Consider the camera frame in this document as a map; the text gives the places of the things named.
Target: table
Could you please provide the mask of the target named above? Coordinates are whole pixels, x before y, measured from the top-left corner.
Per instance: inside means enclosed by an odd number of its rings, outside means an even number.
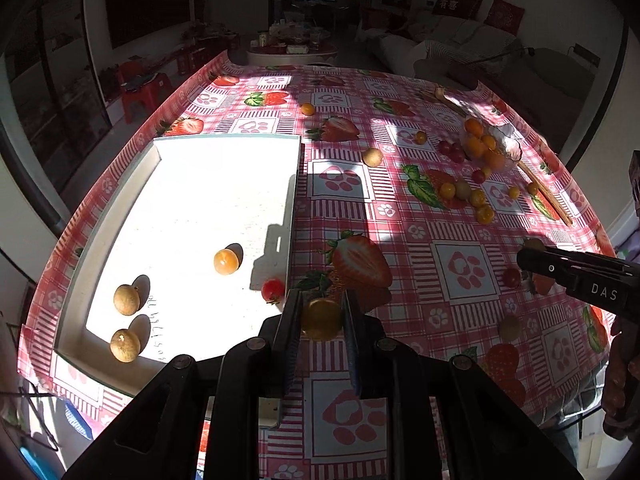
[[[313,63],[335,64],[338,49],[331,44],[321,44],[318,50],[309,50],[307,54],[272,54],[271,47],[249,48],[247,57],[250,65],[281,66],[310,65]]]
[[[212,81],[216,75],[224,77]],[[490,370],[495,363],[486,356],[500,344],[498,322],[505,314],[518,316],[523,332],[514,342],[518,363],[510,385],[521,384],[525,397],[519,402],[536,423],[548,419],[602,366],[612,316],[590,310],[557,285],[548,296],[533,295],[525,286],[506,288],[501,274],[514,265],[526,237],[568,250],[611,254],[612,247],[567,170],[512,109],[500,113],[502,103],[482,85],[447,96],[490,124],[509,121],[514,126],[524,163],[570,213],[572,227],[549,211],[542,214],[526,194],[508,198],[507,186],[526,182],[519,169],[492,175],[482,184],[496,211],[490,225],[478,224],[470,208],[434,208],[417,200],[408,190],[403,166],[417,166],[433,180],[444,178],[445,172],[469,180],[473,169],[468,162],[453,164],[434,148],[440,139],[455,138],[461,124],[434,90],[427,81],[365,70],[235,66],[225,53],[207,63],[149,117],[69,222],[22,329],[20,373],[69,397],[97,427],[108,424],[129,402],[68,366],[53,353],[52,343],[78,253],[127,166],[158,135],[160,121],[193,118],[191,126],[199,125],[194,133],[302,135],[322,127],[329,116],[341,116],[357,128],[355,140],[304,141],[289,286],[311,269],[331,271],[324,254],[316,251],[327,248],[327,240],[345,230],[366,235],[379,245],[393,276],[382,298],[385,304],[371,312],[382,320],[387,335],[435,358],[464,352]],[[316,106],[313,117],[300,113],[298,104],[305,102]],[[413,140],[418,129],[428,134],[421,146]],[[165,135],[177,133],[172,128]],[[347,136],[334,130],[333,140],[339,135]],[[369,146],[385,155],[378,168],[361,162],[361,152]],[[385,473],[384,403],[355,399],[347,370],[342,339],[302,339],[296,380],[282,403],[282,425],[260,432],[262,475],[315,479]]]

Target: coffee table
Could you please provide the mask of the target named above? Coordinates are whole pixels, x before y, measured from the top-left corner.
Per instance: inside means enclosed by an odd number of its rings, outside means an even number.
[[[270,46],[250,48],[247,51],[249,65],[281,66],[311,65],[323,63],[334,66],[338,49],[332,44],[323,44],[318,50],[310,50],[307,54],[279,54],[279,49]]]

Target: red cherry tomato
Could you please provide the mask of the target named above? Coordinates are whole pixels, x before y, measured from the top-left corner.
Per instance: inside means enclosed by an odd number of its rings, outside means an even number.
[[[449,153],[449,158],[457,163],[457,164],[462,164],[465,161],[465,152],[463,152],[462,150],[452,150],[451,153]]]
[[[484,172],[482,170],[475,170],[471,174],[471,180],[473,180],[476,184],[482,184],[486,177],[484,176]]]
[[[438,151],[443,155],[449,155],[451,153],[451,145],[446,140],[441,140],[438,143]]]
[[[267,303],[280,303],[284,299],[284,283],[278,278],[271,278],[262,284],[261,293]]]
[[[510,267],[509,269],[505,269],[502,275],[502,282],[505,286],[509,288],[517,288],[520,286],[520,282],[522,280],[522,275],[520,273],[520,269],[516,269],[515,267]]]

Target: screw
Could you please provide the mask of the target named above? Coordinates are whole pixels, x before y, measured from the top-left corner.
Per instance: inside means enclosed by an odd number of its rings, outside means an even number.
[[[249,341],[246,342],[246,345],[249,350],[259,350],[264,348],[267,342],[261,337],[252,337]]]
[[[453,358],[453,365],[458,370],[469,370],[472,364],[473,364],[473,361],[465,355],[456,355]]]
[[[188,355],[178,355],[177,358],[174,359],[174,368],[176,370],[182,370],[191,364],[191,357]]]
[[[390,337],[384,337],[378,341],[378,348],[384,352],[391,352],[398,346],[398,341]]]

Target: orange fruit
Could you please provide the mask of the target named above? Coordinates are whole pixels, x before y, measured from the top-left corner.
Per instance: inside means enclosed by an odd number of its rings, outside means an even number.
[[[491,209],[491,206],[487,204],[480,206],[476,210],[476,220],[478,220],[478,222],[482,225],[490,224],[492,221],[494,221],[494,218],[495,211]]]
[[[486,203],[486,196],[482,189],[474,189],[469,196],[469,203],[473,207],[480,207]]]
[[[301,327],[313,341],[331,341],[342,329],[340,305],[327,298],[311,300],[302,308]]]
[[[238,257],[231,249],[222,249],[213,257],[213,268],[223,276],[233,274],[239,266]]]
[[[527,184],[527,192],[529,192],[531,196],[536,196],[539,191],[540,187],[535,182],[529,182]]]
[[[495,142],[495,137],[492,135],[483,135],[482,136],[482,142],[484,142],[484,144],[490,149],[490,150],[495,150],[496,147],[496,142]]]
[[[486,146],[480,139],[474,136],[468,136],[465,139],[466,154],[470,158],[480,158],[486,151]]]
[[[427,134],[422,130],[418,130],[415,133],[415,142],[417,144],[424,144],[425,142],[427,142]]]
[[[445,182],[440,186],[440,196],[443,197],[444,200],[451,200],[456,195],[456,186],[451,184],[450,182]]]
[[[311,103],[303,103],[300,105],[300,113],[306,116],[311,116],[316,113],[316,107]]]
[[[507,162],[503,154],[491,150],[486,150],[482,158],[484,158],[484,163],[494,171],[500,171]]]
[[[484,134],[484,126],[475,117],[469,117],[465,121],[465,130],[478,139]]]

